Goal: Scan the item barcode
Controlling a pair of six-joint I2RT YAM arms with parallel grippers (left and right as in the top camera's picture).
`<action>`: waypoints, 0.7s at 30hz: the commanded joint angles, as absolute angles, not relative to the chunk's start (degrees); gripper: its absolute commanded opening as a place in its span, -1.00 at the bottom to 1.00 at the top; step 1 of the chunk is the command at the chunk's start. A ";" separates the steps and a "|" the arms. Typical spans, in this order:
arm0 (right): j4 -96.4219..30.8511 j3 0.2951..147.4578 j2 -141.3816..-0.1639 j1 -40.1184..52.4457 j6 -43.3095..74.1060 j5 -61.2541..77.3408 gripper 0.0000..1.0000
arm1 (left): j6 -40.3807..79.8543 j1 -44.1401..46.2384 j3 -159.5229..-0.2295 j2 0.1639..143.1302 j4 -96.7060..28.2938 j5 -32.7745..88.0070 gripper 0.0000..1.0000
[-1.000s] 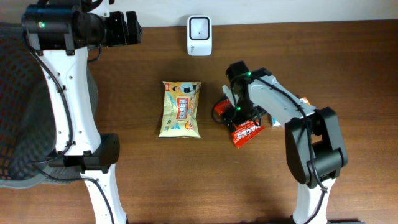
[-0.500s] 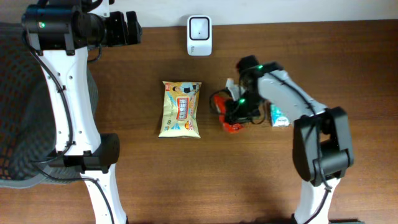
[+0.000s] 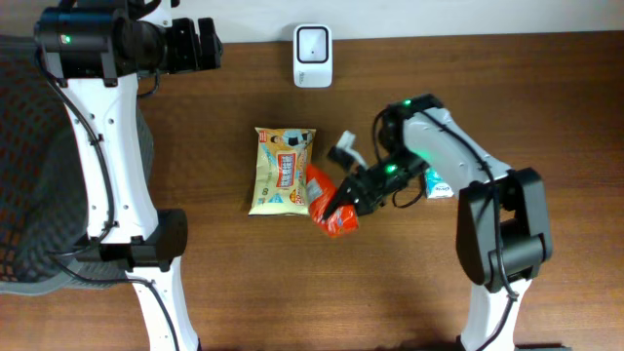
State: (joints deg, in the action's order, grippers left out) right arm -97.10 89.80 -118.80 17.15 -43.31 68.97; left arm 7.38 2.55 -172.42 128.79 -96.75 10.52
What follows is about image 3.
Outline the teal tissue pack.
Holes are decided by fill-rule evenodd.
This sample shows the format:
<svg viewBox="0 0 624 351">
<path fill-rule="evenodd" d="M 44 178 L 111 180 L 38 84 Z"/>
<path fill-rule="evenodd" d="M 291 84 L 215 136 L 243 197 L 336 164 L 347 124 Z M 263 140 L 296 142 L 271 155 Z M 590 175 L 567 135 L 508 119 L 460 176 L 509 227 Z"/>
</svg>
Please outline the teal tissue pack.
<svg viewBox="0 0 624 351">
<path fill-rule="evenodd" d="M 433 168 L 428 168 L 425 171 L 424 181 L 427 199 L 445 199 L 454 195 L 451 187 Z"/>
</svg>

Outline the red Hacks candy bag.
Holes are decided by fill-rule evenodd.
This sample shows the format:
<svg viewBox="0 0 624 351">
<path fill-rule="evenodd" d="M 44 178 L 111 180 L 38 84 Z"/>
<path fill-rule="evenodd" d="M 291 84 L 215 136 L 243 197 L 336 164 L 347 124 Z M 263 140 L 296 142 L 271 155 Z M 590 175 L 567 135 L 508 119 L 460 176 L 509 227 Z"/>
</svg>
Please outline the red Hacks candy bag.
<svg viewBox="0 0 624 351">
<path fill-rule="evenodd" d="M 359 228 L 359 219 L 353 205 L 340 205 L 328 217 L 337 188 L 331 178 L 320 168 L 310 164 L 306 168 L 306 193 L 308 212 L 313 221 L 331 238 L 341 237 Z"/>
</svg>

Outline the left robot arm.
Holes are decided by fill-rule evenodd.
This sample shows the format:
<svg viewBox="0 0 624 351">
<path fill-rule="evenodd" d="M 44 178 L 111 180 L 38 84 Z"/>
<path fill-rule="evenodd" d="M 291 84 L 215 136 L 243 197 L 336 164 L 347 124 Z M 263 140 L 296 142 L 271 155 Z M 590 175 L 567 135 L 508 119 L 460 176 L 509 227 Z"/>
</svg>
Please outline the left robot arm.
<svg viewBox="0 0 624 351">
<path fill-rule="evenodd" d="M 153 350 L 197 351 L 181 280 L 187 217 L 158 210 L 148 192 L 137 126 L 141 79 L 217 69 L 222 43 L 212 18 L 177 18 L 171 1 L 62 1 L 34 29 L 36 64 L 64 104 L 87 193 L 87 225 L 51 253 L 72 264 L 110 263 L 135 289 Z"/>
</svg>

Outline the beige snack bag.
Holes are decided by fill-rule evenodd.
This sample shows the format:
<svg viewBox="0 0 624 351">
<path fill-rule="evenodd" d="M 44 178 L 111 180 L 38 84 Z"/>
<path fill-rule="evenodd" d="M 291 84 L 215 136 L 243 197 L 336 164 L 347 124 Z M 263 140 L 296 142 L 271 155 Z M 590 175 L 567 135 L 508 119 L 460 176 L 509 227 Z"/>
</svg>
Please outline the beige snack bag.
<svg viewBox="0 0 624 351">
<path fill-rule="evenodd" d="M 315 129 L 256 127 L 257 157 L 250 216 L 308 215 L 306 169 Z"/>
</svg>

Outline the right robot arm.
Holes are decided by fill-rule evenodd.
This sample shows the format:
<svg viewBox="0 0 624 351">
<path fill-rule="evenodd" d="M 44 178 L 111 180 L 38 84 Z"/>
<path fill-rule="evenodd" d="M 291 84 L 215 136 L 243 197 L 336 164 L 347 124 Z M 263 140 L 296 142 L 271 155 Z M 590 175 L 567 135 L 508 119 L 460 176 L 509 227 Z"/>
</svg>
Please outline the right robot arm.
<svg viewBox="0 0 624 351">
<path fill-rule="evenodd" d="M 458 200 L 455 249 L 471 282 L 467 322 L 456 350 L 514 350 L 522 300 L 554 245 L 545 188 L 532 168 L 497 160 L 455 123 L 431 94 L 390 103 L 376 116 L 372 142 L 385 157 L 363 162 L 345 133 L 329 157 L 346 177 L 316 215 L 334 227 L 347 212 L 370 215 L 427 170 Z"/>
</svg>

